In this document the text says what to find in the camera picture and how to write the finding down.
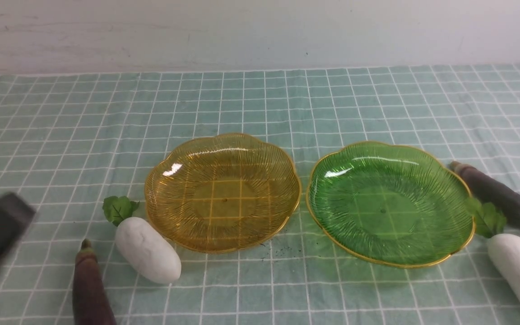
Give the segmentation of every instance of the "scalloped plate edge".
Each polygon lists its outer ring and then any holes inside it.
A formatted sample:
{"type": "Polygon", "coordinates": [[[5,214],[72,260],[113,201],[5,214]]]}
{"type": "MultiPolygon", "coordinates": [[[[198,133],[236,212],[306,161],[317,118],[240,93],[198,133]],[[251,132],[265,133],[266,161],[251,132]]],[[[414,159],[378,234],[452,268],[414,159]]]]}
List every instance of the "scalloped plate edge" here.
{"type": "Polygon", "coordinates": [[[316,222],[316,224],[320,227],[322,232],[324,232],[324,234],[328,238],[330,238],[330,240],[332,240],[332,242],[334,242],[336,245],[342,247],[342,249],[347,251],[349,254],[354,255],[355,257],[358,257],[359,259],[363,259],[363,260],[365,260],[367,262],[374,263],[374,264],[381,264],[381,265],[386,265],[386,266],[390,266],[390,267],[397,267],[397,268],[423,268],[423,267],[431,267],[431,266],[437,265],[437,264],[442,263],[445,260],[447,260],[454,253],[457,253],[457,252],[461,251],[462,249],[464,249],[470,243],[470,241],[471,241],[471,239],[473,239],[473,236],[474,236],[474,233],[475,233],[474,216],[473,216],[473,229],[471,230],[471,233],[469,234],[469,236],[466,239],[466,241],[462,245],[460,245],[460,247],[456,251],[452,251],[451,253],[448,253],[448,255],[442,257],[441,259],[438,259],[436,261],[432,261],[432,262],[429,262],[429,263],[425,263],[425,264],[398,264],[398,263],[390,263],[390,262],[386,262],[386,261],[372,259],[370,257],[367,257],[367,256],[362,255],[360,253],[356,253],[355,251],[352,251],[351,249],[349,249],[345,245],[342,245],[330,233],[328,233],[328,231],[326,231],[326,229],[324,229],[322,224],[320,224],[320,222],[316,218],[316,215],[315,215],[314,211],[312,211],[312,207],[310,206],[310,196],[309,196],[309,193],[310,193],[310,187],[312,186],[312,178],[314,176],[314,171],[316,170],[316,167],[318,167],[318,164],[320,164],[324,159],[330,158],[330,157],[332,157],[334,155],[337,155],[337,154],[341,154],[344,150],[347,150],[350,147],[359,146],[359,145],[362,145],[362,144],[375,144],[375,145],[378,145],[378,146],[389,146],[389,147],[397,147],[397,148],[409,148],[409,149],[417,150],[417,151],[419,151],[419,152],[421,152],[423,154],[426,154],[429,157],[431,157],[432,159],[434,159],[437,163],[439,163],[439,165],[441,166],[442,169],[444,169],[446,172],[451,173],[458,181],[460,181],[460,183],[467,190],[467,193],[469,194],[469,197],[473,196],[473,194],[471,193],[468,185],[458,175],[456,175],[450,169],[446,168],[446,166],[444,164],[442,164],[442,162],[439,159],[437,159],[432,154],[429,154],[425,150],[421,150],[421,149],[419,149],[417,147],[413,147],[413,146],[406,146],[406,145],[403,145],[403,144],[387,144],[386,142],[380,142],[380,141],[374,141],[374,140],[365,140],[365,141],[354,142],[353,144],[348,144],[347,146],[344,146],[344,148],[342,148],[342,149],[340,149],[340,150],[338,150],[336,152],[331,152],[331,153],[323,156],[322,158],[320,158],[316,162],[316,164],[314,164],[314,167],[312,167],[312,170],[310,171],[310,177],[309,177],[309,180],[308,180],[308,185],[306,187],[306,193],[305,193],[306,197],[305,197],[305,199],[306,199],[306,206],[308,208],[308,211],[310,212],[310,216],[312,216],[312,220],[314,220],[314,222],[316,222]]]}

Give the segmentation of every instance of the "green glass plate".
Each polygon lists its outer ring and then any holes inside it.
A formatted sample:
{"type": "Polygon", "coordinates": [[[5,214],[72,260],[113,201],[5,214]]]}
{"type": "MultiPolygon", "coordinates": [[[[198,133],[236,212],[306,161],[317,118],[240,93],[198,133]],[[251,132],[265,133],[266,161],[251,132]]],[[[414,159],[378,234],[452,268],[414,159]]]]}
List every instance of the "green glass plate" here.
{"type": "Polygon", "coordinates": [[[417,148],[365,141],[318,161],[306,202],[349,253],[402,268],[435,265],[468,244],[467,185],[417,148]]]}

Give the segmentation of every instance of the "eggplant stem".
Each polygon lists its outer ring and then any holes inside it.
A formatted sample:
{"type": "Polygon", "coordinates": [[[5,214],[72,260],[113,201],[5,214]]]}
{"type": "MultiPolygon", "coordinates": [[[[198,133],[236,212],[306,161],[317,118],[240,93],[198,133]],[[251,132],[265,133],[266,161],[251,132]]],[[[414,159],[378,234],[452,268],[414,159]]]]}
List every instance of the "eggplant stem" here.
{"type": "Polygon", "coordinates": [[[91,248],[91,242],[89,241],[89,239],[85,238],[83,242],[81,242],[81,249],[87,248],[91,248]]]}
{"type": "Polygon", "coordinates": [[[455,170],[456,167],[457,167],[458,165],[460,165],[460,162],[454,160],[454,161],[452,161],[452,162],[450,163],[450,168],[451,168],[452,170],[455,170]]]}

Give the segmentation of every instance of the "gold plate rim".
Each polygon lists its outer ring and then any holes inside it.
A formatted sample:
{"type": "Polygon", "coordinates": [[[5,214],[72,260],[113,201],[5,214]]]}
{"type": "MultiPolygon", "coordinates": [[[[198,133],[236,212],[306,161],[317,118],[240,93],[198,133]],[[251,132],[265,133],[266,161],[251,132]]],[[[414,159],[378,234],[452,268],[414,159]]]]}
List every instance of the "gold plate rim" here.
{"type": "Polygon", "coordinates": [[[218,134],[218,135],[215,135],[215,136],[203,136],[201,138],[194,138],[192,140],[188,140],[182,144],[180,144],[179,146],[177,146],[176,148],[174,148],[174,150],[172,150],[166,158],[164,158],[161,162],[159,162],[157,165],[155,165],[155,167],[153,167],[150,172],[148,173],[147,177],[146,177],[146,181],[144,181],[144,198],[146,199],[146,204],[145,204],[145,210],[146,210],[146,217],[147,217],[147,221],[149,222],[149,224],[153,227],[153,229],[155,229],[160,235],[162,235],[164,238],[167,238],[165,234],[163,234],[161,231],[159,231],[159,229],[157,229],[157,227],[155,227],[153,225],[153,222],[152,222],[152,217],[150,216],[150,212],[148,211],[148,200],[147,200],[147,196],[148,196],[148,191],[150,191],[148,185],[147,185],[147,180],[150,178],[150,175],[152,175],[153,171],[155,171],[155,169],[159,166],[159,165],[162,165],[162,164],[165,164],[167,162],[167,160],[172,156],[172,154],[174,153],[174,151],[178,150],[179,148],[181,148],[182,146],[185,146],[187,144],[190,144],[192,142],[196,142],[196,141],[200,141],[200,140],[210,140],[210,139],[214,139],[214,138],[223,138],[223,137],[227,137],[227,136],[243,136],[244,138],[249,138],[251,140],[254,140],[256,142],[259,142],[260,144],[265,144],[265,145],[268,145],[276,150],[279,150],[280,152],[282,152],[285,157],[288,159],[288,163],[292,166],[292,173],[294,175],[294,178],[296,180],[296,183],[297,183],[297,187],[298,187],[298,196],[297,196],[297,200],[296,200],[296,203],[294,204],[294,208],[291,210],[291,213],[289,214],[289,216],[287,216],[281,223],[280,227],[278,227],[275,231],[271,232],[270,234],[266,235],[265,237],[263,237],[262,239],[258,240],[258,241],[255,241],[255,242],[251,242],[251,243],[248,243],[247,245],[245,246],[242,246],[242,247],[233,247],[233,248],[229,248],[229,249],[222,249],[222,250],[201,250],[201,249],[194,249],[193,247],[190,247],[189,245],[184,245],[184,243],[181,243],[179,241],[176,241],[176,240],[172,240],[174,243],[176,243],[177,245],[180,245],[181,247],[184,247],[186,249],[189,249],[190,251],[196,251],[198,253],[206,253],[206,254],[221,254],[221,253],[230,253],[231,251],[240,251],[242,249],[247,249],[247,248],[250,248],[250,247],[254,247],[260,243],[263,243],[269,239],[271,239],[272,237],[274,237],[277,233],[279,233],[283,227],[286,226],[286,224],[288,223],[288,221],[290,220],[291,216],[294,214],[294,212],[298,209],[298,206],[300,205],[300,199],[302,197],[302,183],[301,183],[301,180],[300,180],[300,177],[298,176],[298,172],[297,172],[297,169],[296,169],[296,165],[294,164],[294,161],[293,159],[290,157],[290,155],[285,151],[283,150],[282,148],[280,148],[279,146],[275,145],[275,144],[271,144],[270,142],[266,142],[266,141],[262,141],[260,140],[259,138],[256,138],[255,136],[252,136],[252,135],[249,135],[249,134],[245,134],[245,133],[239,133],[239,132],[229,132],[229,133],[223,133],[223,134],[218,134]]]}
{"type": "Polygon", "coordinates": [[[471,241],[471,239],[473,239],[473,236],[474,236],[474,233],[475,233],[474,216],[473,216],[473,228],[471,230],[471,233],[469,234],[469,236],[466,239],[466,241],[462,245],[460,245],[460,247],[456,251],[452,251],[451,253],[448,253],[448,255],[442,257],[441,259],[438,259],[436,261],[432,261],[430,263],[425,263],[425,264],[398,264],[398,263],[391,263],[391,262],[381,261],[381,260],[377,260],[377,259],[372,259],[370,257],[367,257],[367,256],[362,255],[360,253],[356,253],[355,251],[352,251],[351,249],[349,249],[345,245],[342,245],[341,243],[339,243],[332,235],[330,235],[330,233],[328,233],[328,231],[326,231],[326,229],[324,229],[324,227],[320,224],[320,222],[318,222],[318,220],[316,219],[316,215],[314,214],[314,211],[312,211],[312,208],[310,206],[310,197],[309,197],[308,193],[309,193],[310,186],[312,184],[312,177],[314,176],[314,171],[316,170],[316,167],[318,166],[318,164],[320,164],[322,162],[322,160],[324,160],[324,159],[326,159],[326,158],[328,158],[330,156],[333,156],[335,154],[339,154],[342,151],[347,150],[349,147],[356,146],[356,145],[359,145],[359,144],[381,144],[381,145],[389,146],[389,147],[409,148],[409,149],[413,149],[413,150],[417,150],[419,152],[422,152],[422,153],[428,155],[429,157],[433,158],[436,162],[439,163],[439,165],[440,165],[440,167],[442,169],[446,170],[446,172],[452,174],[458,181],[460,181],[460,183],[466,189],[469,197],[473,196],[473,194],[471,193],[471,190],[469,189],[468,185],[463,181],[462,178],[459,177],[459,175],[456,175],[456,173],[454,173],[450,169],[446,168],[446,166],[444,164],[442,164],[442,162],[439,159],[437,159],[432,154],[426,152],[425,150],[421,150],[421,149],[419,149],[417,147],[407,146],[407,145],[404,145],[404,144],[388,144],[386,142],[380,142],[380,141],[375,141],[375,140],[364,140],[364,141],[353,142],[352,144],[348,144],[348,145],[344,146],[344,148],[342,148],[340,150],[337,150],[335,152],[331,152],[331,153],[323,156],[322,158],[320,158],[316,162],[316,164],[314,164],[314,167],[312,167],[312,170],[310,171],[310,177],[309,177],[309,180],[308,180],[308,185],[306,186],[305,199],[306,199],[306,206],[308,208],[308,211],[310,212],[310,216],[312,216],[312,220],[314,220],[314,222],[316,222],[316,224],[320,227],[320,229],[324,232],[324,234],[328,238],[330,238],[330,240],[332,240],[332,242],[334,242],[336,245],[342,247],[342,249],[347,251],[349,254],[354,255],[355,257],[358,257],[359,259],[362,259],[364,261],[367,261],[367,262],[370,262],[370,263],[374,263],[374,264],[386,265],[386,266],[390,266],[390,267],[408,268],[408,269],[410,269],[410,268],[431,267],[431,266],[437,265],[439,263],[442,263],[442,262],[446,261],[449,257],[451,257],[454,253],[457,253],[458,251],[464,249],[470,243],[470,241],[471,241]]]}

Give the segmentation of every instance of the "yellow glass plate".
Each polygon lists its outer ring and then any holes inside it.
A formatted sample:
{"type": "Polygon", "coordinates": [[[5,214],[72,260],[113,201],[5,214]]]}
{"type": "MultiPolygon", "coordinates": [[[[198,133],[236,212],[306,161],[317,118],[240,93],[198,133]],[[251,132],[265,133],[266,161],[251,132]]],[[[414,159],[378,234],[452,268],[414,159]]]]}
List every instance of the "yellow glass plate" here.
{"type": "Polygon", "coordinates": [[[181,144],[150,172],[144,193],[160,234],[192,251],[225,253],[279,232],[301,183],[281,148],[230,133],[181,144]]]}

